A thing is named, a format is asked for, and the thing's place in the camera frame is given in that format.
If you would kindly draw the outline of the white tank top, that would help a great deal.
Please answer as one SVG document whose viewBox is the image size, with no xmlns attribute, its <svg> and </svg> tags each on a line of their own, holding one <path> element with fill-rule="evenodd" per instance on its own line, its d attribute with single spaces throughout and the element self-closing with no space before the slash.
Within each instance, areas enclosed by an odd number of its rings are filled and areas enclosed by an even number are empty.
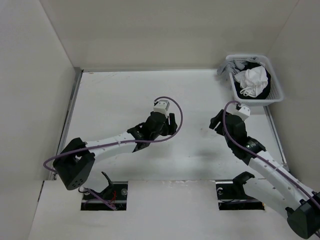
<svg viewBox="0 0 320 240">
<path fill-rule="evenodd" d="M 242 97 L 257 98 L 268 85 L 266 69 L 257 66 L 237 73 L 235 82 L 239 84 L 239 94 Z"/>
</svg>

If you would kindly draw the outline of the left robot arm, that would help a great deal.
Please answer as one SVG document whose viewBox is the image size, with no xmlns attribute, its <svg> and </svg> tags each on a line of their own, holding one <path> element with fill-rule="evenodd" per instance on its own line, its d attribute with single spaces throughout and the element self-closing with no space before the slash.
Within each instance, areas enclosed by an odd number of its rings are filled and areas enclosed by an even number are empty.
<svg viewBox="0 0 320 240">
<path fill-rule="evenodd" d="M 105 173 L 102 176 L 91 173 L 94 165 L 117 155 L 143 150 L 159 136 L 173 136 L 177 128 L 174 113 L 166 116 L 152 111 L 145 122 L 114 137 L 96 141 L 72 139 L 61 152 L 62 156 L 53 161 L 53 167 L 68 191 L 89 188 L 105 200 L 112 195 L 112 186 L 103 182 L 107 178 Z"/>
</svg>

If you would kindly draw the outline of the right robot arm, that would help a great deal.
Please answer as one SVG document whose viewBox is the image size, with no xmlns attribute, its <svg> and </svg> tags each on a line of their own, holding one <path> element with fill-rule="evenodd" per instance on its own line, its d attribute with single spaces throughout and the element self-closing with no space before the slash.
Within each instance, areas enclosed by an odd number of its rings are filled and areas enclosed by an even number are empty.
<svg viewBox="0 0 320 240">
<path fill-rule="evenodd" d="M 254 174 L 245 171 L 232 180 L 233 194 L 238 198 L 247 195 L 265 203 L 280 214 L 292 231 L 302 239 L 319 235 L 319 192 L 291 175 L 258 140 L 248 136 L 245 119 L 249 116 L 248 107 L 239 108 L 235 114 L 222 109 L 209 124 L 210 129 L 224 137 L 236 158 L 269 183 L 260 183 Z"/>
</svg>

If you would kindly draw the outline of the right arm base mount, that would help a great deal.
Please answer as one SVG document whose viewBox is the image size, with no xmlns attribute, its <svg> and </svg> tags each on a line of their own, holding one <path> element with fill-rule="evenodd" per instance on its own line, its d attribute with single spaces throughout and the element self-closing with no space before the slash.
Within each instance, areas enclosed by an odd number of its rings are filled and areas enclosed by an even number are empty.
<svg viewBox="0 0 320 240">
<path fill-rule="evenodd" d="M 215 182 L 218 208 L 220 211 L 265 210 L 264 204 L 245 193 L 244 185 L 255 176 L 247 171 L 232 180 Z"/>
</svg>

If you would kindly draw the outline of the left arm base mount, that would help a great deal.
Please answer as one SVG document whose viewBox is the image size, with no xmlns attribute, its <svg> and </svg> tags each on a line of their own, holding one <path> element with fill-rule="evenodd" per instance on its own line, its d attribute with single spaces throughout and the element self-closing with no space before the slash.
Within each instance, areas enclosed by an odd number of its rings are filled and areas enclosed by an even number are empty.
<svg viewBox="0 0 320 240">
<path fill-rule="evenodd" d="M 82 194 L 81 211 L 126 211 L 128 188 L 127 181 L 112 181 L 109 176 L 102 172 L 107 181 L 105 189 L 98 193 L 92 189 L 80 187 L 78 192 Z"/>
</svg>

